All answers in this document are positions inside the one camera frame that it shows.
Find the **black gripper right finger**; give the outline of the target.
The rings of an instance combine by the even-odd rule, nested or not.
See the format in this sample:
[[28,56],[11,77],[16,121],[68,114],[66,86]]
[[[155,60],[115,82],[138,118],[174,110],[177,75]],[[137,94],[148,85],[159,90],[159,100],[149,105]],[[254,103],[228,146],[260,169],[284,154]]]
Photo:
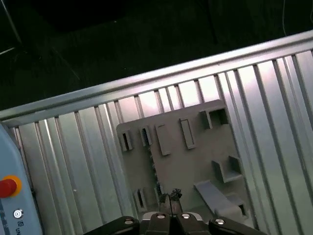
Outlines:
[[181,190],[171,192],[171,213],[174,217],[174,235],[263,235],[264,232],[234,220],[217,217],[208,223],[198,220],[195,215],[183,212],[180,205]]

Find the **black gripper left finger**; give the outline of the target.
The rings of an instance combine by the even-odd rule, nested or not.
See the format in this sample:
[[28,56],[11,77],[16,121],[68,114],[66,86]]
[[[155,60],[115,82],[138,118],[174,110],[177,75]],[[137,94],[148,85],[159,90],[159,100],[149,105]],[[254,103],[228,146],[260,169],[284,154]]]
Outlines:
[[89,235],[168,235],[171,223],[171,201],[169,194],[160,197],[159,211],[147,213],[149,219],[139,221],[131,216],[122,216],[102,225]]

